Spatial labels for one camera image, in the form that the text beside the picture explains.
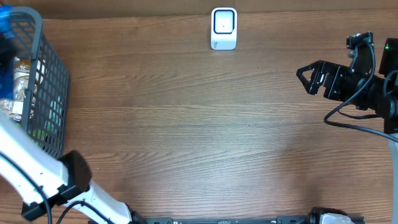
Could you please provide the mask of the beige brown snack bag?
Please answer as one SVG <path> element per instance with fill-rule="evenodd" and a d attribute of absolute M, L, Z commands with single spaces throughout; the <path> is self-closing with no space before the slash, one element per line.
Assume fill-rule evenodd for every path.
<path fill-rule="evenodd" d="M 30 60 L 21 60 L 16 57 L 14 64 L 13 99 L 1 99 L 1 111 L 3 111 L 8 118 L 20 122 L 22 119 L 23 104 L 26 98 L 25 91 L 29 86 L 31 63 Z"/>

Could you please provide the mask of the blue cookie packet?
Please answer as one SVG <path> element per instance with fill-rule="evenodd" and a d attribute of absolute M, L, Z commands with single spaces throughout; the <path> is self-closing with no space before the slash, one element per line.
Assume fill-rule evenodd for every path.
<path fill-rule="evenodd" d="M 12 6 L 1 6 L 1 99 L 13 99 L 14 58 L 17 53 L 11 28 Z"/>

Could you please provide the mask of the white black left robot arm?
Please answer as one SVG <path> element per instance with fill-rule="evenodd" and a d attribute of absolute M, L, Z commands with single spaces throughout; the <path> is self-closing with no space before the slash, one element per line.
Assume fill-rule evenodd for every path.
<path fill-rule="evenodd" d="M 46 215 L 52 223 L 52 208 L 63 205 L 59 220 L 74 208 L 95 223 L 145 223 L 94 181 L 78 151 L 59 159 L 48 155 L 5 114 L 1 115 L 1 176 L 21 196 L 21 215 L 28 221 Z"/>

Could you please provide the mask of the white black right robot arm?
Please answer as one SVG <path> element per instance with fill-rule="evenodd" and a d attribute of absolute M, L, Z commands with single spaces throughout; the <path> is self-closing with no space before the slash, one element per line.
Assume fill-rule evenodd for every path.
<path fill-rule="evenodd" d="M 318 60 L 299 68 L 296 76 L 308 94 L 316 95 L 318 89 L 324 86 L 323 96 L 340 102 L 324 117 L 324 123 L 375 134 L 388 140 L 393 170 L 391 222 L 397 223 L 397 39 L 386 40 L 379 68 L 376 68 L 371 32 L 348 36 L 346 47 L 351 51 L 350 66 Z M 357 119 L 381 118 L 384 121 L 383 131 L 330 121 L 332 115 L 340 113 L 347 105 L 363 111 L 373 110 L 373 114 L 357 116 Z"/>

